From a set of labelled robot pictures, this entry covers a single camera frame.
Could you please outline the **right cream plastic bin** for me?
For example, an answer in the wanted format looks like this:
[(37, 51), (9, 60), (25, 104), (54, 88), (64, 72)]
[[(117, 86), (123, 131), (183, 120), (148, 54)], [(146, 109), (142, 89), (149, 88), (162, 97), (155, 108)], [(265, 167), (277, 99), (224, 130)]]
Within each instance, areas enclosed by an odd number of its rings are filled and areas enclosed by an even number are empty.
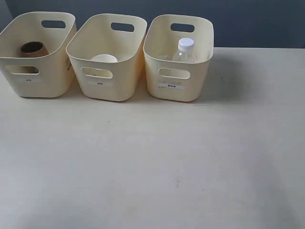
[[(194, 41), (194, 62), (173, 60), (181, 38)], [(201, 17), (160, 15), (151, 22), (143, 51), (149, 93), (160, 99), (193, 101), (202, 91), (213, 56), (213, 24)]]

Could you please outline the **middle cream plastic bin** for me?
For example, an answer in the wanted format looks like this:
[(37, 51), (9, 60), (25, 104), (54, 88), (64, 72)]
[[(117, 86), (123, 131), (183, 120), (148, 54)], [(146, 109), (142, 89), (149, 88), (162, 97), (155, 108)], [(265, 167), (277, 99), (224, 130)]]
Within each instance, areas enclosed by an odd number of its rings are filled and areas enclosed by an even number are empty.
[[(85, 96), (116, 102), (133, 96), (144, 68), (146, 29), (146, 20), (120, 14), (98, 14), (83, 24), (66, 53)], [(115, 56), (117, 62), (91, 60), (99, 54)], [(112, 78), (90, 75), (93, 69), (109, 70)]]

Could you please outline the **clear plastic bottle white cap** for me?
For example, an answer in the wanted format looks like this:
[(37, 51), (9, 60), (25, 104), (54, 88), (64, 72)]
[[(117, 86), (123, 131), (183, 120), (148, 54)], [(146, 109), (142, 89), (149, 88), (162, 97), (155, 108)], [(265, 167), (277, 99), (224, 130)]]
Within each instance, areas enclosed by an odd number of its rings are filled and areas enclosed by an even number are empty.
[(196, 63), (196, 56), (194, 54), (194, 40), (191, 38), (181, 38), (178, 41), (178, 49), (173, 55), (172, 61)]

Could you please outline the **white paper cup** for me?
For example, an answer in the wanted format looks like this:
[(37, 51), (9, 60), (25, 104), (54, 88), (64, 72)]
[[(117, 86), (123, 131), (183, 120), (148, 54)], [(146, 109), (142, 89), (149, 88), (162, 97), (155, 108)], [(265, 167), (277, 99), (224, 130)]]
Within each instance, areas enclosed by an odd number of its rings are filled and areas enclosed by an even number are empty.
[[(117, 62), (117, 58), (109, 54), (99, 54), (92, 57), (91, 60), (96, 62), (107, 62), (107, 63)], [(102, 70), (102, 69), (93, 69), (91, 70), (90, 75), (96, 77), (112, 78), (112, 73), (109, 70)]]

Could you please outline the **left cream plastic bin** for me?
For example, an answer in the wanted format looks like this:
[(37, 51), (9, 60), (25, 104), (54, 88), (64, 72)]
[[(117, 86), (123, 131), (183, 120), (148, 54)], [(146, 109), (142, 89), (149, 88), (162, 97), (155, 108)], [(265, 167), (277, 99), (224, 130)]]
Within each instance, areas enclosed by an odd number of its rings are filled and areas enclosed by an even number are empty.
[[(75, 76), (66, 47), (77, 31), (67, 12), (34, 11), (16, 17), (0, 34), (0, 71), (21, 97), (65, 94)], [(41, 42), (48, 55), (24, 58), (22, 45)]]

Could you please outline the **cream plastic bin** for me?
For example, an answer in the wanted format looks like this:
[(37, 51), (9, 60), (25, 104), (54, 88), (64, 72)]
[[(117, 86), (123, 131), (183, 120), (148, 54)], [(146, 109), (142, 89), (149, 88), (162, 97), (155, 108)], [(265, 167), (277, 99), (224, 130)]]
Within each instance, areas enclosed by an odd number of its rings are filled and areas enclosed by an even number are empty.
[[(173, 60), (181, 38), (194, 41), (194, 62)], [(160, 15), (151, 22), (143, 51), (149, 93), (160, 99), (193, 101), (202, 91), (213, 56), (213, 24), (201, 17)]]
[[(75, 76), (66, 47), (77, 31), (67, 12), (34, 11), (16, 17), (0, 34), (0, 71), (21, 97), (65, 94)], [(24, 58), (22, 45), (41, 42), (48, 55)]]
[[(83, 24), (66, 53), (85, 96), (116, 102), (133, 96), (144, 68), (146, 29), (146, 20), (120, 14), (98, 14)], [(117, 62), (91, 60), (99, 54), (115, 56)], [(109, 70), (112, 78), (90, 75), (93, 69)]]

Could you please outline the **brown wooden cup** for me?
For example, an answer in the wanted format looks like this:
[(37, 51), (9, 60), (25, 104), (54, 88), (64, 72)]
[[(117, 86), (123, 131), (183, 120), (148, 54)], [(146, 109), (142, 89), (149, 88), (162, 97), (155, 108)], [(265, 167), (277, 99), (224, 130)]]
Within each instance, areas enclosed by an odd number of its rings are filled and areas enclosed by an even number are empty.
[[(38, 58), (48, 55), (49, 52), (42, 42), (31, 41), (20, 47), (19, 54), (22, 58)], [(34, 66), (24, 66), (22, 69), (25, 73), (39, 73)]]

